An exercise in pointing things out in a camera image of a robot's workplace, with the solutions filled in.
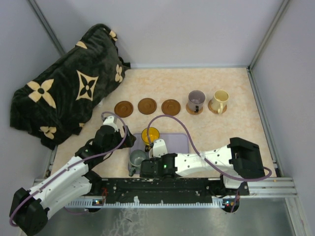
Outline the dark brown wooden coaster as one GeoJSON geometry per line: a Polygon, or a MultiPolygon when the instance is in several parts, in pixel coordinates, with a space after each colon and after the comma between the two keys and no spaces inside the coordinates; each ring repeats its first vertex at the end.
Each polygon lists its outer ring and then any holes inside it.
{"type": "Polygon", "coordinates": [[[121,118],[129,117],[133,113],[133,105],[129,101],[121,101],[116,104],[114,113],[121,118]]]}

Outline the light woven rattan coaster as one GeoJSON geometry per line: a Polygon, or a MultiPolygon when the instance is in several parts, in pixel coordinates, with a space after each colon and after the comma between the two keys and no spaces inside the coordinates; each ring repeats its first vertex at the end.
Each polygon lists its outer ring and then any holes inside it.
{"type": "Polygon", "coordinates": [[[190,108],[189,108],[189,106],[188,106],[188,104],[186,104],[186,111],[189,113],[189,114],[191,114],[191,115],[199,115],[199,114],[201,114],[202,112],[203,112],[203,107],[198,111],[198,112],[195,112],[195,111],[192,111],[190,108]]]}

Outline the purple transparent mug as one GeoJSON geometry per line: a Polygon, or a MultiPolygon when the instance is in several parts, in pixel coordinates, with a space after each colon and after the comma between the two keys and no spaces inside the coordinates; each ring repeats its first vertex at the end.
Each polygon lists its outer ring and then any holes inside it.
{"type": "Polygon", "coordinates": [[[193,90],[188,96],[188,106],[192,111],[198,112],[204,105],[205,94],[200,90],[193,90]]]}

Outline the cream yellow ceramic mug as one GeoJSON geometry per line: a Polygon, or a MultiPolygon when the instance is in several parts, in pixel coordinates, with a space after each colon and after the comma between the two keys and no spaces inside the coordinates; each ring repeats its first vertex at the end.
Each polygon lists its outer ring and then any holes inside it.
{"type": "Polygon", "coordinates": [[[211,107],[218,112],[218,114],[222,114],[224,107],[227,105],[229,100],[229,94],[227,91],[224,90],[217,90],[214,93],[212,98],[212,105],[211,107]]]}

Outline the white mug blue handle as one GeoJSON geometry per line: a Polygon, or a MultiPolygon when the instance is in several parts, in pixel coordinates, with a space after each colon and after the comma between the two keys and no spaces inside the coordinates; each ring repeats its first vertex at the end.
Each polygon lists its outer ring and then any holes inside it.
{"type": "Polygon", "coordinates": [[[154,157],[154,155],[153,155],[153,148],[151,148],[149,150],[149,158],[153,158],[153,157],[154,157]]]}

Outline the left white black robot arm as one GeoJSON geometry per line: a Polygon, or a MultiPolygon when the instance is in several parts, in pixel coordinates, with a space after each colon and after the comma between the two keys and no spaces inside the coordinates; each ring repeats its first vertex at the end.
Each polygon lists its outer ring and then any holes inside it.
{"type": "Polygon", "coordinates": [[[118,149],[133,147],[136,137],[123,126],[124,135],[116,125],[103,125],[95,137],[78,149],[57,172],[38,185],[14,193],[9,223],[27,235],[39,233],[48,220],[72,200],[102,191],[102,178],[93,168],[118,149]]]}

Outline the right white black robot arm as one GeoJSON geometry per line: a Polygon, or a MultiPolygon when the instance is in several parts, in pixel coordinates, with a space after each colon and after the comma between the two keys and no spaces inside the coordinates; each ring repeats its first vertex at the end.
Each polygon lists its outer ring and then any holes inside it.
{"type": "Polygon", "coordinates": [[[215,170],[222,175],[220,190],[232,194],[243,182],[261,181],[265,175],[259,146],[242,138],[231,138],[220,148],[193,153],[166,153],[163,139],[153,144],[158,151],[150,159],[142,161],[140,177],[187,177],[203,171],[215,170]]]}

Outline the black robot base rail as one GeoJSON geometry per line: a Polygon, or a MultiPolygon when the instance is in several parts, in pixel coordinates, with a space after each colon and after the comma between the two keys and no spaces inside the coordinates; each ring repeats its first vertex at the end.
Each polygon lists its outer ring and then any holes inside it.
{"type": "Polygon", "coordinates": [[[211,203],[213,197],[233,196],[237,192],[248,196],[247,183],[227,187],[223,178],[104,178],[84,196],[104,197],[107,204],[132,203],[134,197],[141,204],[203,204],[211,203]]]}

